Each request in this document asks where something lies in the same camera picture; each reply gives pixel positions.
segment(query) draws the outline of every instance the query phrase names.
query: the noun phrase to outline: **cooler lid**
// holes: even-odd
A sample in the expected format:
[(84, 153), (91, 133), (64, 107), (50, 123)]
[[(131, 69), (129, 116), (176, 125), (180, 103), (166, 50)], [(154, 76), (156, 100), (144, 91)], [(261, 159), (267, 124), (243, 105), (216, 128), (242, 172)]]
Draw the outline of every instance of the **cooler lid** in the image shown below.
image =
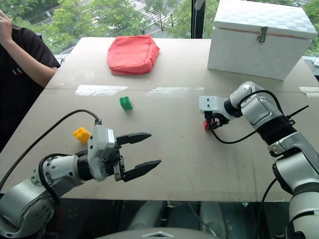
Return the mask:
[(220, 0), (214, 26), (252, 32), (267, 26), (267, 34), (302, 38), (318, 34), (301, 7), (242, 0)]

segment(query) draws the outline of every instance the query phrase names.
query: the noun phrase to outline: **green lego brick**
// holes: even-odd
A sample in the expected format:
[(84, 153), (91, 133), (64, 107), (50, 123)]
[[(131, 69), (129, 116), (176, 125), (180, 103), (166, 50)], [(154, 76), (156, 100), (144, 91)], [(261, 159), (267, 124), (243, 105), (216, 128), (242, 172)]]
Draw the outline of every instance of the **green lego brick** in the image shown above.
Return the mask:
[(120, 104), (125, 111), (133, 109), (132, 102), (128, 96), (121, 97)]

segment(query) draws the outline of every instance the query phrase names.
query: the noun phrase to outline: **white cooler box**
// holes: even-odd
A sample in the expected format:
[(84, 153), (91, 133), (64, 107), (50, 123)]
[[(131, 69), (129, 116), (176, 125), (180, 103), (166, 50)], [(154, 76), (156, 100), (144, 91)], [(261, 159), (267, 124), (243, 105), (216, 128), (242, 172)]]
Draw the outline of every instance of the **white cooler box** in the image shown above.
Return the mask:
[(220, 0), (208, 69), (283, 80), (316, 36), (300, 7)]

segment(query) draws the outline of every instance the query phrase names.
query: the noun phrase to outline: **person's arm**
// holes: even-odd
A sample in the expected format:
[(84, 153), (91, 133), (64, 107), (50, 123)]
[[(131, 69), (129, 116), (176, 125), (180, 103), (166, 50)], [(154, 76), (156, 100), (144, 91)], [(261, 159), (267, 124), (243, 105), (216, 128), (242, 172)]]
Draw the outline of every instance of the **person's arm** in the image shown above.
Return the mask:
[(12, 22), (0, 10), (0, 44), (32, 80), (45, 87), (57, 71), (57, 68), (45, 66), (35, 60), (13, 41), (11, 34)]

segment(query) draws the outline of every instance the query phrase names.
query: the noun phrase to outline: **yellow lego brick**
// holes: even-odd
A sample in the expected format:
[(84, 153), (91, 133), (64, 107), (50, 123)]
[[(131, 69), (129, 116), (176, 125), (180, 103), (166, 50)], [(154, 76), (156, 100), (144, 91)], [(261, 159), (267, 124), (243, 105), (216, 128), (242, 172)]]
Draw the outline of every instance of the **yellow lego brick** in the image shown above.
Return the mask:
[(73, 134), (81, 143), (87, 143), (91, 136), (91, 134), (83, 127), (79, 127)]

